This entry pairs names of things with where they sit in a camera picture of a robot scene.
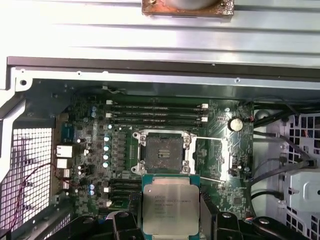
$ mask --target integrated circuit chip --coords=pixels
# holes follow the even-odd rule
[[[183,161],[182,137],[179,138],[161,138],[147,137],[145,146],[145,168],[182,170]]]
[[[239,196],[235,196],[234,198],[233,198],[233,204],[242,204],[242,198],[241,197],[239,197]]]

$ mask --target metal panel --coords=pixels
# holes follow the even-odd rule
[[[143,16],[138,0],[13,0],[2,8],[10,31],[5,51],[7,56],[320,67],[319,0],[235,4],[228,21]]]

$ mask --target motherboard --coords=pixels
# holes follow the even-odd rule
[[[200,190],[221,211],[246,218],[253,110],[237,100],[75,96],[67,109],[81,149],[71,173],[78,183],[71,194],[74,213],[103,217],[126,210],[130,194],[142,191],[142,176],[178,174],[200,175]]]

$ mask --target black capacitor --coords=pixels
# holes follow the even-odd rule
[[[86,141],[85,138],[78,138],[78,139],[76,140],[76,142],[77,142],[78,144],[84,143],[85,141]]]
[[[85,164],[79,165],[78,166],[78,170],[82,170],[85,169],[87,166]]]

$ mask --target gray cable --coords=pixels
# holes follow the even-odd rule
[[[253,170],[253,176],[256,175],[257,171],[259,170],[259,168],[261,168],[263,165],[265,165],[266,163],[269,163],[271,161],[280,161],[279,158],[268,158],[267,160],[262,161],[254,170]]]

